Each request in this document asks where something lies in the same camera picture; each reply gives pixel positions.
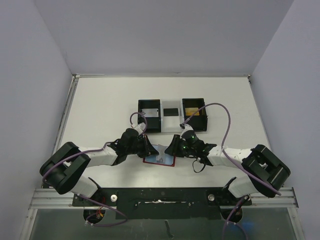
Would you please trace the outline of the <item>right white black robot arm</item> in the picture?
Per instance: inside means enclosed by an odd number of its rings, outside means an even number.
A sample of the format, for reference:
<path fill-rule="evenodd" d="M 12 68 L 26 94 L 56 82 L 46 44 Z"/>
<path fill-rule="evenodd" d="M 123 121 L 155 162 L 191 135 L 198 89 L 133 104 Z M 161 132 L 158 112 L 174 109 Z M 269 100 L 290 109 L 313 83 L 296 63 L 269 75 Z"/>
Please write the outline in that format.
<path fill-rule="evenodd" d="M 178 158 L 192 158 L 206 166 L 225 166 L 243 171 L 246 176 L 233 177 L 224 186 L 223 200 L 235 204 L 245 195 L 260 193 L 274 198 L 291 174 L 290 169 L 265 145 L 237 149 L 200 140 L 194 130 L 175 134 L 164 151 Z"/>

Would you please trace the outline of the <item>red leather card holder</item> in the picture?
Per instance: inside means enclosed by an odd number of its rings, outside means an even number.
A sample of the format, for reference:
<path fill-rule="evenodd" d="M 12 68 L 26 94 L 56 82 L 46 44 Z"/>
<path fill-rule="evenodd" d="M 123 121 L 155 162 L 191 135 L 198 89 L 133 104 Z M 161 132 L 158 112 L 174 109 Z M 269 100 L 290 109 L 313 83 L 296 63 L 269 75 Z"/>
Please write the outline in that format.
<path fill-rule="evenodd" d="M 175 166 L 176 157 L 165 153 L 167 146 L 160 145 L 160 144 L 157 144 L 157 145 L 153 144 L 152 146 L 158 151 L 159 154 L 158 155 L 152 154 L 144 158 L 143 163 L 166 166 L 166 167 Z"/>

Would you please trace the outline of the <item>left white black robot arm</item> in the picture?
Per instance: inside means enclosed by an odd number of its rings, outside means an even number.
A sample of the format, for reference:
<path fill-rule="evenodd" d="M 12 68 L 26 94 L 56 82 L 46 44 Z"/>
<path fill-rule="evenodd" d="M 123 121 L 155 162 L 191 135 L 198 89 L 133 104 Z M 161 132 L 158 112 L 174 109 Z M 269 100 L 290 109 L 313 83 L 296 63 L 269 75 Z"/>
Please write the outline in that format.
<path fill-rule="evenodd" d="M 83 175 L 86 168 L 117 166 L 129 155 L 141 159 L 157 156 L 159 152 L 148 137 L 136 128 L 128 128 L 120 138 L 107 142 L 101 148 L 81 148 L 69 141 L 55 152 L 40 168 L 42 181 L 60 195 L 72 192 L 84 196 L 88 204 L 100 203 L 102 193 L 94 180 Z"/>

